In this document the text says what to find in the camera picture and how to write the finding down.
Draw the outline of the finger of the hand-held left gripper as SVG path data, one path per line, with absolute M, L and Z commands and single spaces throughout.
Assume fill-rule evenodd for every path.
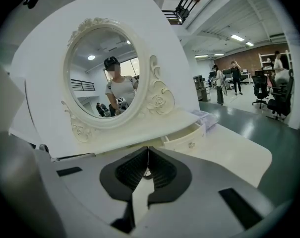
M 51 161 L 68 161 L 68 160 L 76 160 L 76 159 L 80 159 L 80 158 L 90 158 L 90 157 L 95 157 L 95 156 L 96 156 L 95 153 L 85 153 L 85 154 L 79 154 L 79 155 L 51 158 Z

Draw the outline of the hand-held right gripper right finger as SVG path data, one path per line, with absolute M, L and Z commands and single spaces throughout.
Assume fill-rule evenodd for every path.
M 265 218 L 274 205 L 254 186 L 219 164 L 171 150 L 163 153 L 187 165 L 192 181 L 174 202 L 154 204 L 137 224 L 138 238 L 230 238 L 245 231 L 220 191 L 232 188 Z

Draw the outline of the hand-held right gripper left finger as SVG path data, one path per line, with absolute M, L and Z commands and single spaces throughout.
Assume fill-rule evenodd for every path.
M 147 147 L 53 162 L 35 153 L 39 174 L 65 234 L 131 234 L 132 194 L 147 167 Z

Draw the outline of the purple tissue pack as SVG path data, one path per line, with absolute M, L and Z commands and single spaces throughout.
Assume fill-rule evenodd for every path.
M 209 112 L 194 110 L 191 113 L 197 116 L 197 124 L 199 124 L 200 126 L 205 125 L 206 132 L 214 128 L 219 121 L 216 115 Z

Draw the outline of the oval white-framed mirror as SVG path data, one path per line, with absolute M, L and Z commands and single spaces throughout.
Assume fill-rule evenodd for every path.
M 81 145 L 127 145 L 175 130 L 175 98 L 158 59 L 126 24 L 85 19 L 68 41 L 63 80 L 63 105 Z

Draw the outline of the grey cabinet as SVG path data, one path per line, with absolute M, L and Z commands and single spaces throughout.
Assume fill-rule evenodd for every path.
M 194 76 L 193 80 L 198 100 L 202 102 L 209 102 L 211 100 L 210 87 L 205 78 L 203 78 L 202 75 L 198 75 Z

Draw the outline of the black office chair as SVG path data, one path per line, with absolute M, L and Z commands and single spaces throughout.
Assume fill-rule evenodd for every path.
M 272 111 L 271 116 L 267 116 L 270 119 L 284 121 L 291 112 L 291 96 L 294 84 L 294 72 L 289 70 L 289 81 L 287 84 L 282 84 L 273 92 L 274 99 L 271 99 L 267 103 L 267 108 Z
M 260 76 L 253 76 L 253 92 L 254 95 L 257 97 L 256 101 L 252 102 L 252 105 L 255 103 L 259 103 L 259 108 L 261 109 L 262 104 L 267 105 L 265 98 L 269 96 L 269 91 L 267 88 L 267 76 L 260 75 Z

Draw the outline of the row of office desks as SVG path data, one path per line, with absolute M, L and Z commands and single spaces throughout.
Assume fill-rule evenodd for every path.
M 233 82 L 233 75 L 231 73 L 230 69 L 224 69 L 222 70 L 223 75 L 225 76 L 225 86 L 227 90 L 233 89 L 234 88 L 234 82 Z M 211 83 L 212 86 L 216 86 L 216 70 L 212 70 L 209 73 L 209 79 L 208 82 Z M 241 84 L 251 84 L 252 78 L 251 74 L 246 72 L 241 72 L 240 73 L 240 83 Z

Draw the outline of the white open shelf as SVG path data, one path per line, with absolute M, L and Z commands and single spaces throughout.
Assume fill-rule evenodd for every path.
M 258 54 L 261 68 L 265 69 L 270 64 L 274 64 L 275 60 L 275 54 Z M 280 60 L 282 62 L 282 65 L 285 69 L 292 69 L 293 68 L 293 61 L 291 58 L 291 53 L 288 50 L 285 50 L 284 52 L 281 52 Z

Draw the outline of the black metal railing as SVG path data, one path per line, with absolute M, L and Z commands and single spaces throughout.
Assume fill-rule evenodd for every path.
M 162 12 L 171 25 L 182 25 L 201 0 L 164 0 Z

